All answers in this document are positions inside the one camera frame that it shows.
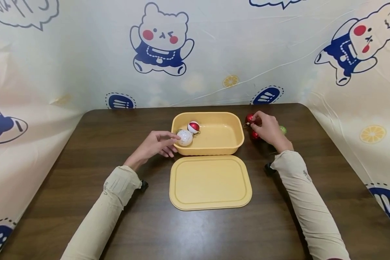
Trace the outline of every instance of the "person's left hand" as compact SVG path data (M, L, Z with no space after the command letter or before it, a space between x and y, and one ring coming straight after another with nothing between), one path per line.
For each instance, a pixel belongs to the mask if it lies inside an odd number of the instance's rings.
M174 147L174 143L180 139L179 136L169 131L152 131L134 153L127 158L124 165L135 171L157 153L165 157L174 157L173 153L178 151Z

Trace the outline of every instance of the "wrist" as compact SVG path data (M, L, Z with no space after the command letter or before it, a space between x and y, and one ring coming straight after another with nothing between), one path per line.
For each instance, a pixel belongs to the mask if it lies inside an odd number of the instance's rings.
M141 158L140 156L137 156L136 154L132 154L129 156L129 158L127 158L127 160L124 162L123 165L126 165L128 167L130 167L132 170L134 171L137 171L137 169L145 164L147 162L147 160Z
M290 142L286 137L280 142L275 143L274 147L278 153L283 153L287 150L294 151L292 142Z

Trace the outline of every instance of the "yellow lid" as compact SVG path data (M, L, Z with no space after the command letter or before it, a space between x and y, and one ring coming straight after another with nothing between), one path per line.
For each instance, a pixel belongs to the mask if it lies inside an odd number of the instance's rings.
M250 202L252 188L236 156L184 157L170 170L169 197L183 211L239 208Z

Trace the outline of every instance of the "cartoon rabbit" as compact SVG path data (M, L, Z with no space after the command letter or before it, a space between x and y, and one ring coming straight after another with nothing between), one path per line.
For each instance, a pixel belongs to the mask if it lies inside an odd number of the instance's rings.
M362 73L377 64L376 53L390 41L387 17L390 3L363 19L351 19L342 25L331 44L315 59L315 64L329 63L337 70L337 85L346 85L353 73Z

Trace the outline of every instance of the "arm sleeve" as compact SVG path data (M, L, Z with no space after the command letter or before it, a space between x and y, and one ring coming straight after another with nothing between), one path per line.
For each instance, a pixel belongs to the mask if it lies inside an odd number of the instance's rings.
M337 225L299 153L284 151L271 167L279 172L314 260L349 260Z
M141 187L137 174L119 166L108 176L104 190L67 245L61 260L98 260L118 217L135 189Z

